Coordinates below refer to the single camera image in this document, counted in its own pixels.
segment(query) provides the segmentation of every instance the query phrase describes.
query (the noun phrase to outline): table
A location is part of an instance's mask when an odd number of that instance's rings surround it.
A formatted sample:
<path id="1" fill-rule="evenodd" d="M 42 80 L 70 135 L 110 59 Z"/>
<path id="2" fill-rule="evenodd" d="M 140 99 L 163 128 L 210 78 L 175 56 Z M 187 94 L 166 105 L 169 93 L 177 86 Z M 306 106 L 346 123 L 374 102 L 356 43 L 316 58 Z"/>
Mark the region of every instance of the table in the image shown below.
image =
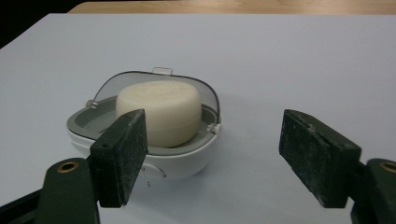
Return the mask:
<path id="1" fill-rule="evenodd" d="M 41 188 L 71 146 L 66 120 L 120 72 L 171 67 L 218 93 L 223 131 L 199 174 L 139 176 L 102 223 L 350 223 L 278 155 L 284 109 L 396 161 L 394 16 L 53 14 L 0 49 L 0 204 Z"/>
<path id="2" fill-rule="evenodd" d="M 245 13 L 394 15 L 392 0 L 191 0 L 86 2 L 70 13 Z"/>

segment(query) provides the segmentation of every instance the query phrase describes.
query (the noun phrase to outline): clear plastic lid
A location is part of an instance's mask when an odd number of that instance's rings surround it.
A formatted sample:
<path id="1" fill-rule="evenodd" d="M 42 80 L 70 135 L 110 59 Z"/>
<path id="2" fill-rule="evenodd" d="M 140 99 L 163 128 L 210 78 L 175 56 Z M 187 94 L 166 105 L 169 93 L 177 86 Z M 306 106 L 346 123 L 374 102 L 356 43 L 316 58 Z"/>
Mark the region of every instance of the clear plastic lid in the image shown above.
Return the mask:
<path id="1" fill-rule="evenodd" d="M 124 72 L 118 75 L 115 75 L 111 79 L 109 79 L 96 93 L 93 101 L 89 101 L 87 103 L 87 107 L 97 107 L 98 102 L 104 101 L 106 99 L 117 97 L 117 95 L 124 88 L 142 82 L 148 81 L 158 81 L 158 80 L 173 80 L 173 81 L 182 81 L 191 84 L 194 86 L 202 100 L 202 104 L 205 107 L 210 108 L 216 114 L 217 120 L 215 123 L 219 123 L 219 99 L 216 95 L 215 91 L 208 84 L 203 82 L 202 80 L 193 78 L 193 77 L 182 77 L 175 75 L 162 75 L 162 74 L 154 74 L 154 73 L 146 73 L 146 72 Z"/>

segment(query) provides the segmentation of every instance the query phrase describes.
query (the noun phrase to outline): soap dish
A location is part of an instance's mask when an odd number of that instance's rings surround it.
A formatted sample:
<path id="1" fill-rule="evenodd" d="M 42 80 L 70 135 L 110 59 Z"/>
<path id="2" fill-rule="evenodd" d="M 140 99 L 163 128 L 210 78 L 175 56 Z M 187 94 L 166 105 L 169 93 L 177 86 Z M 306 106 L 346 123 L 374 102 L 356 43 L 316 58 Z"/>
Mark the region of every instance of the soap dish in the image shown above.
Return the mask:
<path id="1" fill-rule="evenodd" d="M 221 120 L 219 98 L 213 88 L 193 77 L 167 75 L 164 73 L 124 72 L 110 78 L 89 100 L 85 108 L 67 120 L 67 131 L 72 145 L 89 151 L 91 144 L 117 119 L 116 101 L 119 92 L 131 85 L 157 80 L 181 81 L 198 90 L 202 103 L 201 126 L 187 143 L 177 147 L 148 147 L 148 155 L 141 173 L 150 178 L 183 178 L 202 170 L 210 161 Z"/>

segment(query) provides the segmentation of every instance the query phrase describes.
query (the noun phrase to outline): green gripper pad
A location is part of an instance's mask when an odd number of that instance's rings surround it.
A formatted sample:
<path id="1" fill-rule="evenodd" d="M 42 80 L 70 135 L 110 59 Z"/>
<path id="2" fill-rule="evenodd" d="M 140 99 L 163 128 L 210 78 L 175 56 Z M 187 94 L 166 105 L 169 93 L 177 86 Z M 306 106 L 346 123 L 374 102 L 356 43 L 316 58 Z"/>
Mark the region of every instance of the green gripper pad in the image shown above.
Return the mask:
<path id="1" fill-rule="evenodd" d="M 359 164 L 359 146 L 310 115 L 285 110 L 279 153 L 323 207 L 346 206 L 347 174 Z"/>
<path id="2" fill-rule="evenodd" d="M 101 206 L 127 204 L 149 153 L 144 109 L 120 116 L 90 150 L 91 170 Z"/>

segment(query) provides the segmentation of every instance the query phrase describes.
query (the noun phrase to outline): soap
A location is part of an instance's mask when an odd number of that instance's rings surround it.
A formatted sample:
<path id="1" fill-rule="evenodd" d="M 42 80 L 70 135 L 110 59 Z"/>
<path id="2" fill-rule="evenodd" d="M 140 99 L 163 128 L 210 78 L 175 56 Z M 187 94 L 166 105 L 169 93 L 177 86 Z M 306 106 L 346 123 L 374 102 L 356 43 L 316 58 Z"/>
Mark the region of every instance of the soap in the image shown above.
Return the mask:
<path id="1" fill-rule="evenodd" d="M 201 126 L 201 97 L 189 83 L 149 81 L 124 88 L 116 113 L 144 108 L 148 145 L 176 147 L 191 140 Z"/>

